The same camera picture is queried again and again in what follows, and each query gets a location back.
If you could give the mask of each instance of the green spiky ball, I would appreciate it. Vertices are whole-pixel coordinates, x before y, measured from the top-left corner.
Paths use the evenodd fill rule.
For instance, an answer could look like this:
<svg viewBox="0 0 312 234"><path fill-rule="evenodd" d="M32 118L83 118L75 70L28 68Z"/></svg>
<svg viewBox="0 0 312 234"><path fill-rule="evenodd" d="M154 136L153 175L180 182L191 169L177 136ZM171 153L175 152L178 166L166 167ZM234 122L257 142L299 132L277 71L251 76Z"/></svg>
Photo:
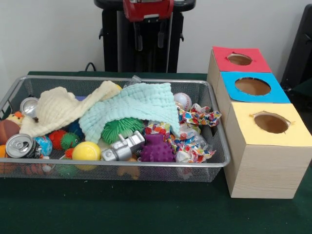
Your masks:
<svg viewBox="0 0 312 234"><path fill-rule="evenodd" d="M80 138L75 133L66 133L60 141L60 145L64 150L68 150L69 148L75 148L79 143Z"/></svg>
<svg viewBox="0 0 312 234"><path fill-rule="evenodd" d="M73 164L57 164L57 172L64 178L73 178L78 173L77 167Z"/></svg>
<svg viewBox="0 0 312 234"><path fill-rule="evenodd" d="M134 131L142 132L143 122L137 118L123 118L108 122L101 133L103 141L112 144L119 140L119 134L124 138L132 136Z"/></svg>

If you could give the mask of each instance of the box with round hole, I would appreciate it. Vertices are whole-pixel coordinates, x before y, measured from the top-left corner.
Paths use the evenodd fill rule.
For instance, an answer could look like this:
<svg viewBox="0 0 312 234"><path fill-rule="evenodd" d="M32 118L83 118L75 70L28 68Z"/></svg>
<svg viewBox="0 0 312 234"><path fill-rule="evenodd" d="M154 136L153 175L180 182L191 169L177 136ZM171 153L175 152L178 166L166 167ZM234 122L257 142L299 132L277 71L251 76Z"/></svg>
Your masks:
<svg viewBox="0 0 312 234"><path fill-rule="evenodd" d="M226 135L231 197L294 197L312 158L312 136L292 104L233 102Z"/></svg>
<svg viewBox="0 0 312 234"><path fill-rule="evenodd" d="M207 81L217 90L220 72L271 73L271 69L256 48L225 48L211 50Z"/></svg>
<svg viewBox="0 0 312 234"><path fill-rule="evenodd" d="M231 103L290 103L272 73L221 72L215 97L226 128Z"/></svg>

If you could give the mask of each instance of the mint green muslin cloth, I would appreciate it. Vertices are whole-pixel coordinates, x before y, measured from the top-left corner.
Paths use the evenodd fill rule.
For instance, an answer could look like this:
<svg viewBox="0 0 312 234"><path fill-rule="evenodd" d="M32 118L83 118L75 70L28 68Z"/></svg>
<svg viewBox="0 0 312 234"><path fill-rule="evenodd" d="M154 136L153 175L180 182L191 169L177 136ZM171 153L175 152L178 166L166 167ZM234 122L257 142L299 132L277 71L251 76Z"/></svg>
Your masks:
<svg viewBox="0 0 312 234"><path fill-rule="evenodd" d="M106 123L133 117L166 122L179 135L179 120L170 83L134 84L118 95L97 102L79 120L86 141L97 143Z"/></svg>

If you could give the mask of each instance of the wire mesh basket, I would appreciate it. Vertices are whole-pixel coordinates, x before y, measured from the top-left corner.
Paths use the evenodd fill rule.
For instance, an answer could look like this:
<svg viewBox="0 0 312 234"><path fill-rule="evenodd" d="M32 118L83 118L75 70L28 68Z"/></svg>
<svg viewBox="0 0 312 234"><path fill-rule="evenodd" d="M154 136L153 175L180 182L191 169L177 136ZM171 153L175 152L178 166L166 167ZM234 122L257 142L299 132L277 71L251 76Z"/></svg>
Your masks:
<svg viewBox="0 0 312 234"><path fill-rule="evenodd" d="M20 103L29 96L39 98L42 92L58 86L76 96L87 96L104 80L111 80L123 87L130 79L53 76L19 78L0 103L0 117L3 119L19 111ZM193 103L217 110L212 87L205 81L143 79L142 82L169 82L174 94L186 93ZM216 150L214 156L205 163L60 160L64 151L54 150L50 159L0 158L0 177L212 182L220 169L230 162L230 151L221 121L214 128L203 126L202 135Z"/></svg>

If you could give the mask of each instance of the yellow plastic ball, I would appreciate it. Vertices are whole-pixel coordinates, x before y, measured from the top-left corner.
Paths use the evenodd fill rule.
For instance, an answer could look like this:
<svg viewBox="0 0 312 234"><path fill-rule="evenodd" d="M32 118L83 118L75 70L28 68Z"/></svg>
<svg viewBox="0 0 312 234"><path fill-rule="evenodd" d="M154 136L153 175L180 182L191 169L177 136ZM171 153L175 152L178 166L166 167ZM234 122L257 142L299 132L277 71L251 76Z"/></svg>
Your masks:
<svg viewBox="0 0 312 234"><path fill-rule="evenodd" d="M117 85L117 84L115 84L115 85ZM117 88L118 88L119 90L122 90L122 88L121 88L119 85L117 85Z"/></svg>
<svg viewBox="0 0 312 234"><path fill-rule="evenodd" d="M74 148L73 160L99 161L101 159L101 149L93 142L85 141ZM90 171L96 168L96 165L76 165L83 171Z"/></svg>

